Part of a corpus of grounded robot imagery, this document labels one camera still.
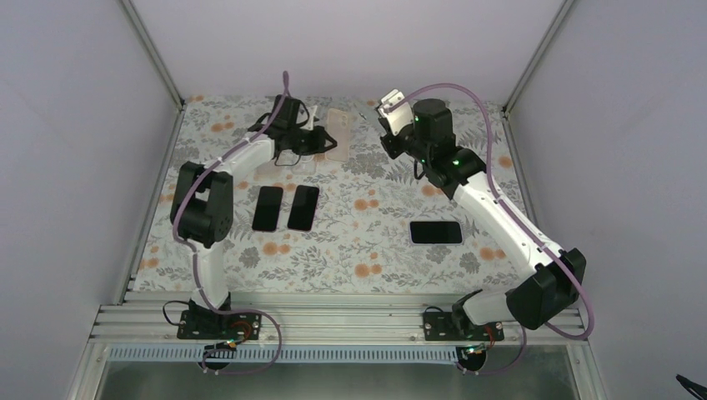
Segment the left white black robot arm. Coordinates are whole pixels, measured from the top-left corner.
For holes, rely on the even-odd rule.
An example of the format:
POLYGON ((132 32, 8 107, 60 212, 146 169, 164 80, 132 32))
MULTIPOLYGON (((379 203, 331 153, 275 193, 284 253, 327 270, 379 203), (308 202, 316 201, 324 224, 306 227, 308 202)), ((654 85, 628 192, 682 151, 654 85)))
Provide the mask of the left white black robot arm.
POLYGON ((284 151, 313 156, 335 149, 337 140, 315 120, 301 100, 278 95, 272 110, 223 156, 210 164, 185 162, 179 169, 170 212, 172 235, 192 253, 196 288, 188 302, 188 317, 210 337, 222 337, 232 326, 223 240, 233 226, 233 182, 284 151))

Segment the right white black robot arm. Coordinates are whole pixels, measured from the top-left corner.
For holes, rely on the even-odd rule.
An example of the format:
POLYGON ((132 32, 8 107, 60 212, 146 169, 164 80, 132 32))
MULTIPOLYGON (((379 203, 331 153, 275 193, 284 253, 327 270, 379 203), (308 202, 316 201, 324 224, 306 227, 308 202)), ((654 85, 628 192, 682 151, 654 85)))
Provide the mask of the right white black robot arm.
POLYGON ((584 254, 548 238, 505 197, 481 157, 457 144, 453 115, 444 101, 430 98, 409 105, 395 92, 376 110, 385 152, 392 159, 409 155, 415 177, 427 178, 468 212, 519 271, 508 289, 478 290, 457 301, 451 326, 458 337, 471 339, 492 322, 516 321, 535 330, 579 299, 584 254))

